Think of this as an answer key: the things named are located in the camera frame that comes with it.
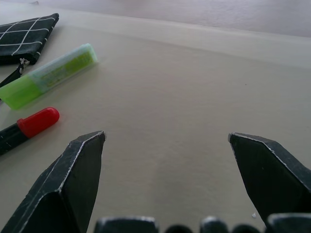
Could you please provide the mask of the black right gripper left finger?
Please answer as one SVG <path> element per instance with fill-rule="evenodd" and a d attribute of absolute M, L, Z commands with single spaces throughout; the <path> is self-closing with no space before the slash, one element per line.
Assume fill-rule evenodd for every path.
<path fill-rule="evenodd" d="M 97 197 L 105 133 L 72 140 L 37 178 L 3 233 L 85 233 Z"/>

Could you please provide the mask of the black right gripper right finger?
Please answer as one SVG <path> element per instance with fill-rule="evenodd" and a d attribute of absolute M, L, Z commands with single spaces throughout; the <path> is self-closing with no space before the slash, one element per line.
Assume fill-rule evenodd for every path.
<path fill-rule="evenodd" d="M 265 224 L 271 214 L 310 213 L 310 169 L 276 141 L 243 133 L 230 133 L 228 141 L 247 194 Z"/>

